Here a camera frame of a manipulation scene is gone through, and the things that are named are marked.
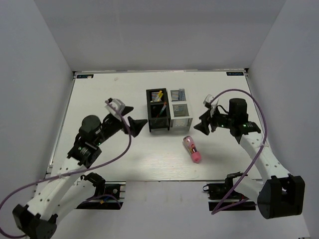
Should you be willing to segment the black pen holder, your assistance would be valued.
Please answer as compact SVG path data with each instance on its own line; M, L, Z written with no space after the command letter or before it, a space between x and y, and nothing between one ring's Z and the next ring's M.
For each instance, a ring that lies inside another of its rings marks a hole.
M160 102L153 102L157 95L163 92L163 96ZM148 89L146 90L147 96L147 111L148 111L148 122L149 131L155 131L160 129L170 129L170 110L169 110L169 100L166 88L159 89ZM163 107L164 102L167 102L167 107L163 114L157 118L158 113Z

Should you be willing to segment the white marker yellow cap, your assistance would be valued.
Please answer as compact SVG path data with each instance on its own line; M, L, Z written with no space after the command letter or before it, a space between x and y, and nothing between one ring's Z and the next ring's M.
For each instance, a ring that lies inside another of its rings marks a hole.
M163 92L160 92L156 98L156 102L160 102L161 101L161 98L163 96Z
M157 102L157 101L159 100L159 98L160 98L160 94L159 94L159 95L157 95L157 97L154 99L154 101L153 101L153 102Z

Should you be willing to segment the pink glue tube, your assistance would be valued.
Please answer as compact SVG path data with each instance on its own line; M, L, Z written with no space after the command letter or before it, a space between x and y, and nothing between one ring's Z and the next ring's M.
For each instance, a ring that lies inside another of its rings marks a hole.
M183 145L190 153L191 159L194 163L199 163L201 161L201 154L195 146L195 142L191 136L186 136L183 138Z

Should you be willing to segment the clear blue glue bottle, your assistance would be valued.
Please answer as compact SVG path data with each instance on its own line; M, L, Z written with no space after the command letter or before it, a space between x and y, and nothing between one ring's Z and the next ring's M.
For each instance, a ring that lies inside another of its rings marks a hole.
M180 88L178 90L178 100L185 101L185 89L184 88Z

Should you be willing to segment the green pen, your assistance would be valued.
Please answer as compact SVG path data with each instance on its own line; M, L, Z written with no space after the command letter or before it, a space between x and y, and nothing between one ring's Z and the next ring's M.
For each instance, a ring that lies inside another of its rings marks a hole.
M167 107L167 102L164 102L163 107L161 108L161 110L163 110L163 112L164 112L166 107Z

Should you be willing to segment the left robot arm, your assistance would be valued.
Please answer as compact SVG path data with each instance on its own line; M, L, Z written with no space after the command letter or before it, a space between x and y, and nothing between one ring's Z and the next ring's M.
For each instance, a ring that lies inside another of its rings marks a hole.
M100 145L119 131L129 138L139 135L147 119L124 118L133 107L106 102L109 114L103 120L86 116L74 144L57 174L26 205L13 209L16 226L31 239L50 239L58 223L86 200L106 197L105 179L92 172L102 153Z

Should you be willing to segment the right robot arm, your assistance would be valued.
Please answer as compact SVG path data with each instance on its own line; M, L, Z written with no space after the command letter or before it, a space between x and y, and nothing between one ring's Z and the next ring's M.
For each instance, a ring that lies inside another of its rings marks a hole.
M262 183L251 179L247 173L228 174L222 188L213 187L212 200L218 200L216 213L224 200L242 196L240 201L254 202L265 219L300 215L303 210L305 182L301 176L292 175L263 142L264 135L255 122L249 121L247 103L242 98L232 98L229 110L221 113L214 97L208 95L203 104L207 111L194 126L205 135L218 127L230 130L230 134L250 156L262 178Z

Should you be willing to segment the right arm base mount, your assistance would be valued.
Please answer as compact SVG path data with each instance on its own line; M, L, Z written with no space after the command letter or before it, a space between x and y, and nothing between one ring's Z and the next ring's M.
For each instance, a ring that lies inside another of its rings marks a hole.
M209 183L203 186L203 192L208 194L208 208L212 212L217 204L222 200L225 194L228 192L224 183ZM221 204L220 208L228 205L242 202L246 199L240 193L233 191L230 196ZM256 205L253 201L247 200L240 205L225 209L225 211L255 211Z

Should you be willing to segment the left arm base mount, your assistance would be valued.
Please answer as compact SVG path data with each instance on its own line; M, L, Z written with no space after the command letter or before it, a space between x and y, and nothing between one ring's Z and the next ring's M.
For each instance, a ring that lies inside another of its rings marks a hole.
M78 210L120 210L125 198L126 183L105 183L103 193L77 206Z

